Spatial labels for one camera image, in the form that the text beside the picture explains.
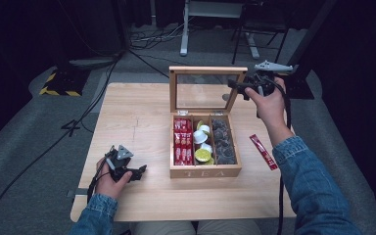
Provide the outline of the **white desk frame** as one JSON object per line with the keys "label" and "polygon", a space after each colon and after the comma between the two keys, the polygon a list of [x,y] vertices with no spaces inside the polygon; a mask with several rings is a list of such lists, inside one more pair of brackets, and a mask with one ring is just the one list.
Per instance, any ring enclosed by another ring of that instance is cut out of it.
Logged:
{"label": "white desk frame", "polygon": [[223,2],[222,0],[218,0],[217,2],[206,2],[201,0],[184,1],[184,23],[179,52],[181,56],[186,56],[188,54],[188,23],[190,17],[240,18],[242,3]]}

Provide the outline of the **wooden tea box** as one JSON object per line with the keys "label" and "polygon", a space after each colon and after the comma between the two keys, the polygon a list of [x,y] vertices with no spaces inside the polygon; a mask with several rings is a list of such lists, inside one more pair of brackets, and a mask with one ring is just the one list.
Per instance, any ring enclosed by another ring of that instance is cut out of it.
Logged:
{"label": "wooden tea box", "polygon": [[[237,89],[230,88],[228,81],[242,82],[247,71],[246,68],[236,67],[171,67],[169,69],[170,176],[172,178],[236,177],[239,175],[242,163],[230,115],[237,98]],[[223,94],[230,94],[230,100],[223,101]],[[193,133],[197,130],[197,123],[200,120],[210,127],[211,134],[204,142],[212,146],[209,161],[201,163],[195,159],[194,153],[201,149],[203,143],[195,144],[193,139],[193,164],[174,164],[173,123],[177,118],[190,119]],[[236,164],[217,163],[212,132],[213,118],[227,122]]]}

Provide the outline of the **person's left hand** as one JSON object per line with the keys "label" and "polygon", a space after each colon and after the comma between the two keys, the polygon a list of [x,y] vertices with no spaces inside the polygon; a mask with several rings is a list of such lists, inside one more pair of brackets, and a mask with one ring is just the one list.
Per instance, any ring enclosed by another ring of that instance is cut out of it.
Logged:
{"label": "person's left hand", "polygon": [[100,168],[100,172],[97,176],[95,193],[109,196],[117,200],[120,197],[121,191],[129,182],[132,176],[132,172],[127,172],[118,182],[115,182],[111,178],[109,173],[109,167],[104,163],[103,159],[97,162],[97,167]]}

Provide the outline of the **large white capsule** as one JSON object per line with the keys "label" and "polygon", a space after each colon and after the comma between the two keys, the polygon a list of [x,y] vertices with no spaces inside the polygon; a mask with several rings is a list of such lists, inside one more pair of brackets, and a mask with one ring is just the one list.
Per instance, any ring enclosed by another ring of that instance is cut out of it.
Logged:
{"label": "large white capsule", "polygon": [[208,135],[203,130],[196,130],[193,139],[195,144],[202,144],[208,140]]}

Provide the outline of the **large green lid capsule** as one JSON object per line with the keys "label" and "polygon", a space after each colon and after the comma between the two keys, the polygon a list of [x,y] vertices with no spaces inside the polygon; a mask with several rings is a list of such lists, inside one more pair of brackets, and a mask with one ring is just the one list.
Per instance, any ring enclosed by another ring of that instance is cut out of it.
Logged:
{"label": "large green lid capsule", "polygon": [[206,149],[198,149],[195,151],[194,157],[198,162],[205,163],[212,158],[212,154]]}

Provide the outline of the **grey table bracket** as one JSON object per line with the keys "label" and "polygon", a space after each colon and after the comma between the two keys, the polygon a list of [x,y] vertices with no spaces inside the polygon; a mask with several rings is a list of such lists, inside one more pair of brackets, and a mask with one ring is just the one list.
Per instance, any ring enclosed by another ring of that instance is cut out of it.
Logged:
{"label": "grey table bracket", "polygon": [[68,190],[66,193],[66,197],[74,198],[75,196],[87,196],[87,188],[76,188],[73,190]]}

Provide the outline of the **pile of dark tea bags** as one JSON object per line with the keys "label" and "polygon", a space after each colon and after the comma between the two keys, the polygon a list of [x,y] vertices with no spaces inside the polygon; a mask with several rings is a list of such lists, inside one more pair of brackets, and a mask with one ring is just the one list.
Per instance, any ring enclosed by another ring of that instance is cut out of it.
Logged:
{"label": "pile of dark tea bags", "polygon": [[211,120],[214,146],[219,165],[235,165],[235,152],[231,143],[231,136],[227,122],[223,119],[213,118]]}

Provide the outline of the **black slanted stand pole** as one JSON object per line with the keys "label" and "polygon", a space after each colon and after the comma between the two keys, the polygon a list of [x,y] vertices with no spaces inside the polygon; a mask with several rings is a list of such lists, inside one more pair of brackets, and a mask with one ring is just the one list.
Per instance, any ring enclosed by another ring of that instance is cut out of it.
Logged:
{"label": "black slanted stand pole", "polygon": [[301,60],[304,57],[306,49],[309,47],[310,42],[315,37],[316,33],[320,30],[322,24],[328,17],[336,2],[337,0],[324,0],[324,3],[318,10],[305,36],[301,40],[300,44],[298,45],[297,49],[288,62],[289,65],[292,65],[294,67],[294,71],[296,71],[301,65]]}

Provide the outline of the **person's right hand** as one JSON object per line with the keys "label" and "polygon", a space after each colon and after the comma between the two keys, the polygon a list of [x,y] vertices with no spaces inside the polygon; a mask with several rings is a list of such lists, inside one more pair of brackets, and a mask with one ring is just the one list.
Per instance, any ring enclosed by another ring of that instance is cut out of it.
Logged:
{"label": "person's right hand", "polygon": [[261,96],[252,88],[246,88],[245,92],[256,104],[258,115],[266,127],[286,125],[284,98],[278,89],[268,96]]}

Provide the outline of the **person's left leg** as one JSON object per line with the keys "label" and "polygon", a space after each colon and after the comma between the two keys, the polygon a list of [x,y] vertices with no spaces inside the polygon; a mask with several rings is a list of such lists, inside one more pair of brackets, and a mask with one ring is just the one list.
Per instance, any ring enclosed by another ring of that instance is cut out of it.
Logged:
{"label": "person's left leg", "polygon": [[132,235],[196,235],[189,221],[144,221],[131,222]]}

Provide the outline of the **person's leg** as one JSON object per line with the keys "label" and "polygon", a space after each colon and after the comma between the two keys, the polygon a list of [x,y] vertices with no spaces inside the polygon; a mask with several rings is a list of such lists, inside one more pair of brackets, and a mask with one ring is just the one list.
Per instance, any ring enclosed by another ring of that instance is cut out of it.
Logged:
{"label": "person's leg", "polygon": [[144,221],[131,222],[132,235],[196,235],[189,221]]}
{"label": "person's leg", "polygon": [[201,220],[197,235],[261,235],[253,219]]}

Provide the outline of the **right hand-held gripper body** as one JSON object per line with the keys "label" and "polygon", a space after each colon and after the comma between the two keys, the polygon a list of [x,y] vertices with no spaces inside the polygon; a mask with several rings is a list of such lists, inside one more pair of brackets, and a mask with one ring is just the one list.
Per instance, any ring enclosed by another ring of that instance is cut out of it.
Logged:
{"label": "right hand-held gripper body", "polygon": [[255,70],[253,76],[250,77],[250,82],[259,95],[268,96],[276,87],[274,76],[279,72],[291,72],[293,67],[264,61],[256,64]]}

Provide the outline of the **stack of red sachets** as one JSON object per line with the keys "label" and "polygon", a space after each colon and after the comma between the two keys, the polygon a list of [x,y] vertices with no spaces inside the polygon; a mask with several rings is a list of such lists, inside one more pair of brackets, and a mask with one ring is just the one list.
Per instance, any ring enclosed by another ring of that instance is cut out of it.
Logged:
{"label": "stack of red sachets", "polygon": [[193,164],[193,129],[191,120],[177,118],[173,123],[174,164]]}

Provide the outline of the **single red stick sachet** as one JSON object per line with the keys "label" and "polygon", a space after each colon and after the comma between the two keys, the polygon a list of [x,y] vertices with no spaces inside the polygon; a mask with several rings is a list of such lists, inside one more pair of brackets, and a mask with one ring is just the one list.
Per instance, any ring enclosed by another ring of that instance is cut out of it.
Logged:
{"label": "single red stick sachet", "polygon": [[250,136],[250,139],[253,142],[253,144],[256,146],[256,148],[258,149],[259,153],[261,154],[261,156],[265,160],[268,167],[271,170],[277,169],[278,165],[276,164],[275,160],[270,156],[268,151],[265,149],[265,147],[263,146],[263,144],[261,143],[259,138],[255,134],[253,134],[253,135]]}

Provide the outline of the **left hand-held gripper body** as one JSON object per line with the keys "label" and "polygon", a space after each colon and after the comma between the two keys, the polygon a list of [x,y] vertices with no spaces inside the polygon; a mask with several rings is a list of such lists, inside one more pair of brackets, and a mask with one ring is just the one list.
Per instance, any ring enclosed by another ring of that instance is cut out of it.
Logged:
{"label": "left hand-held gripper body", "polygon": [[116,149],[112,147],[105,155],[106,163],[109,166],[111,178],[118,182],[127,172],[127,165],[131,161],[133,154],[122,145]]}

